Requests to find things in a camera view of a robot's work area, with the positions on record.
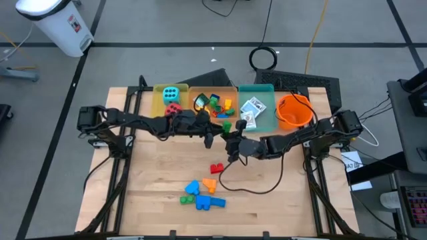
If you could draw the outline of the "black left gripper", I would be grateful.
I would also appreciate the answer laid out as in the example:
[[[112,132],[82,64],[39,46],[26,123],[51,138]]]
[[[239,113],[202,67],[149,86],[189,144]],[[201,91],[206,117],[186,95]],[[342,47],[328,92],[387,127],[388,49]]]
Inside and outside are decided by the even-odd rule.
[[[203,137],[206,149],[211,148],[215,136],[226,134],[224,131],[214,131],[214,129],[221,129],[222,127],[221,123],[211,122],[205,111],[195,114],[191,110],[183,110],[176,113],[171,119],[172,135]]]

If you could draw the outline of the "trading card with portrait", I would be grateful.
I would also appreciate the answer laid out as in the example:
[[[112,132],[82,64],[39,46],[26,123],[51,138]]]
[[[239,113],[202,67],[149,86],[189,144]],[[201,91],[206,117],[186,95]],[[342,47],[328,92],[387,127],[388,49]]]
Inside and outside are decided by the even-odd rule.
[[[256,119],[253,111],[246,111],[243,112],[241,115],[241,119],[246,121],[246,128],[247,129],[254,129],[256,128]]]

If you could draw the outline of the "blue bordered trading card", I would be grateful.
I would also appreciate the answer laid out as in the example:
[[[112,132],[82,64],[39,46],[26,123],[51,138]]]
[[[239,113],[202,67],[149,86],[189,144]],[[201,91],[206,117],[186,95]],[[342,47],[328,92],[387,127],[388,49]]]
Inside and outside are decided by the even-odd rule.
[[[252,112],[254,114],[254,117],[257,117],[261,111],[258,109],[252,102],[246,101],[243,106],[240,108],[240,111],[242,113],[246,112]]]

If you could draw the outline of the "orange toy brick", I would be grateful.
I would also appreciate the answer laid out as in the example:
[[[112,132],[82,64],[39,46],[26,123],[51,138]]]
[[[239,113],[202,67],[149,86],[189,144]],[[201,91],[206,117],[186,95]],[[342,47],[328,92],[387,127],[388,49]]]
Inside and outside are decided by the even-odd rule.
[[[207,187],[210,194],[214,194],[217,188],[217,181],[215,179],[203,178],[202,183]]]

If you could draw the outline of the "red foam die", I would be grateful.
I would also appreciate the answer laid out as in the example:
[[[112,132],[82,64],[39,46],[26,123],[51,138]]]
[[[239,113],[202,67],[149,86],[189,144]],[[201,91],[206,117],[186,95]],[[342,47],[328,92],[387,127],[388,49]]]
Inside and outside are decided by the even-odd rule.
[[[177,114],[180,114],[183,111],[182,107],[178,103],[170,103],[165,108],[165,116],[166,117],[173,117]]]

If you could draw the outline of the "grey picture trading card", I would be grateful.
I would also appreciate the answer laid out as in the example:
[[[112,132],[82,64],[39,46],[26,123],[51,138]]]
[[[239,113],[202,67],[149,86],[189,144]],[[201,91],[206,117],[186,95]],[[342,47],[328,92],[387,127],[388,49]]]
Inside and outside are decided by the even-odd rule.
[[[252,97],[250,99],[250,102],[252,104],[254,104],[260,110],[260,113],[263,112],[266,109],[266,106],[259,99],[257,99],[256,97]]]

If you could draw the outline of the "blue rounded toy brick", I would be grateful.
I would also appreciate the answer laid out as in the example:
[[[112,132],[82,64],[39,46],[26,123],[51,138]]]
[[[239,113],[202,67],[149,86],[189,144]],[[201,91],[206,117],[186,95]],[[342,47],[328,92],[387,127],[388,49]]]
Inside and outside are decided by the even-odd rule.
[[[185,192],[190,195],[199,195],[199,182],[197,180],[193,180],[185,187]]]

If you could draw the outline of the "cyan foam die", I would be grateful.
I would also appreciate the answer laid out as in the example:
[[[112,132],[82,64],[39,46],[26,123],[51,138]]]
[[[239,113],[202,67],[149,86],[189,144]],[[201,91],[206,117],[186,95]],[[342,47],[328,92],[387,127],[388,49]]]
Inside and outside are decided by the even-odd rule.
[[[163,90],[162,96],[165,105],[171,103],[180,104],[180,90],[177,87],[166,87]]]

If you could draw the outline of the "large blue arched brick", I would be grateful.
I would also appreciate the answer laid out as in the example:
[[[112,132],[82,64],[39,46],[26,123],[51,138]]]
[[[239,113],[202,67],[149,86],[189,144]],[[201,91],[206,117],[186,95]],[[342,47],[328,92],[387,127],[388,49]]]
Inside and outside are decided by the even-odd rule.
[[[197,210],[209,211],[211,206],[211,197],[207,195],[195,196],[195,207]]]

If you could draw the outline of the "orange plastic bucket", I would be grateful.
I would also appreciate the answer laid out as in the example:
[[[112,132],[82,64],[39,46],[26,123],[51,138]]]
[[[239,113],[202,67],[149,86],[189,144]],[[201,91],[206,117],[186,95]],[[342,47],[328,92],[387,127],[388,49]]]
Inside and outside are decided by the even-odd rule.
[[[276,116],[280,129],[304,127],[314,116],[312,105],[303,95],[284,95],[276,103]]]

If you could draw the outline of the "yellow translucent plastic tray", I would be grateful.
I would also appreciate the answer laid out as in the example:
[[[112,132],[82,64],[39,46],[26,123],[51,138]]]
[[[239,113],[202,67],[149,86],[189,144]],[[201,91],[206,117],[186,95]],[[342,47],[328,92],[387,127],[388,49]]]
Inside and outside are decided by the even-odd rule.
[[[189,105],[189,86],[185,83],[178,84],[159,84],[153,87],[153,100],[151,106],[151,116],[161,117],[165,115],[167,105],[163,102],[163,90],[166,87],[177,87],[180,90],[180,105],[183,109],[187,109]]]

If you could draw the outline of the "white paper with code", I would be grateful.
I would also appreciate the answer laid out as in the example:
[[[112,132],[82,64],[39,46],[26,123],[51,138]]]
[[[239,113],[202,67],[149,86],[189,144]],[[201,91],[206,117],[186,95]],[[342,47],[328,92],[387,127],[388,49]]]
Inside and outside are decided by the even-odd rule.
[[[346,164],[346,171],[350,172],[362,167],[364,164],[357,151],[342,152],[342,160]]]

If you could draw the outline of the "blank white paper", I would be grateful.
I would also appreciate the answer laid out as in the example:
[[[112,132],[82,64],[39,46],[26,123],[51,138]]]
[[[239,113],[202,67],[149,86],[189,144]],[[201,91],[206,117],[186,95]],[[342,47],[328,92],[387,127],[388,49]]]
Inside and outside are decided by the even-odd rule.
[[[364,181],[364,182],[353,184],[350,186],[351,191],[362,191],[362,190],[367,190],[371,188],[372,188],[372,184],[370,181]]]

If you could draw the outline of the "black desk leg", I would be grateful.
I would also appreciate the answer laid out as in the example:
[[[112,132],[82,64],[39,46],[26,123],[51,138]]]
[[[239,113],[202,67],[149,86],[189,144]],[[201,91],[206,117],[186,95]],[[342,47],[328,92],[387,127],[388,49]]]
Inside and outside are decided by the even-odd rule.
[[[349,172],[348,180],[353,185],[391,174],[396,170],[408,170],[406,158],[402,151]]]

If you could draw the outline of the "dark grey keyboard desk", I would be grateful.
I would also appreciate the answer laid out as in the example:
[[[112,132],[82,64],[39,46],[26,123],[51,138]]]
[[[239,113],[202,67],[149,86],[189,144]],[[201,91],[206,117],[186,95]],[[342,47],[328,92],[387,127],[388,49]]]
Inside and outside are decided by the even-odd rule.
[[[411,226],[408,215],[406,213],[406,208],[403,202],[401,187],[427,187],[427,175],[414,174],[405,171],[395,171],[394,180],[396,184],[396,189],[400,198],[401,204],[401,226],[404,234],[409,237],[417,240],[427,240],[427,228],[414,228]]]

